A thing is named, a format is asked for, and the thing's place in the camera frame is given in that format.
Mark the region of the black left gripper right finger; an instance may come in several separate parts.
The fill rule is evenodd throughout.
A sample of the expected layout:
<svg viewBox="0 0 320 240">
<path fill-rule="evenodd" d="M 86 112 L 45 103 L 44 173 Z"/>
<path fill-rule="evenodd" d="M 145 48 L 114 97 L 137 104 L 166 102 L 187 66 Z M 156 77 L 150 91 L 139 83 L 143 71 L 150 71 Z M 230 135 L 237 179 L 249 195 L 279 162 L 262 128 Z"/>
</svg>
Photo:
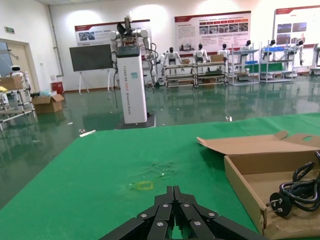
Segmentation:
<svg viewBox="0 0 320 240">
<path fill-rule="evenodd" d="M 265 240 L 243 225 L 197 203 L 194 195 L 174 187 L 176 223 L 183 238 L 194 240 Z"/>
</svg>

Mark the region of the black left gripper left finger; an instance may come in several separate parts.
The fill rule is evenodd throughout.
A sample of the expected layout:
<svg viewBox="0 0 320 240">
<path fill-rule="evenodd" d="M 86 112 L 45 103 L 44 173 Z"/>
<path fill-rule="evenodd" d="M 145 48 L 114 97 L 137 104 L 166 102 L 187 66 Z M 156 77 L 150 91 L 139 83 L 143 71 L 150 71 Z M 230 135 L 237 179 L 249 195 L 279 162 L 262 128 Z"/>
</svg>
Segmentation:
<svg viewBox="0 0 320 240">
<path fill-rule="evenodd" d="M 102 240 L 171 240 L 175 226 L 174 189 L 166 187 L 166 193 L 154 198 L 154 205 L 131 218 Z"/>
</svg>

